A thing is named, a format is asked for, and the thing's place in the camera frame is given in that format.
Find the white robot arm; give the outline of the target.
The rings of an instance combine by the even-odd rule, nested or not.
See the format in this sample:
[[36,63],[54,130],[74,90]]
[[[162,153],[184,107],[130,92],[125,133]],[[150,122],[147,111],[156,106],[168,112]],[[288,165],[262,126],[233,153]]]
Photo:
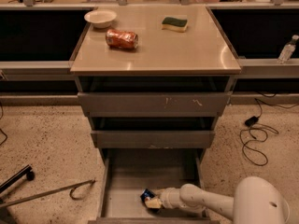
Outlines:
[[297,224],[298,217],[282,194],[268,181],[250,176],[236,187],[233,197],[205,191],[193,184],[157,192],[145,189],[140,196],[149,210],[208,208],[234,224]]

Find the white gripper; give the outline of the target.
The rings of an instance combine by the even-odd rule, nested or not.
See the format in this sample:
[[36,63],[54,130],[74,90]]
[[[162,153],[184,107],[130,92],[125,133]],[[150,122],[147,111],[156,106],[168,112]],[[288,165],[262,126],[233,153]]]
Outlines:
[[180,207],[181,199],[179,195],[179,189],[156,189],[154,193],[160,194],[160,199],[157,197],[147,199],[145,201],[145,205],[148,207],[148,209],[161,209],[162,207],[166,209],[175,209]]

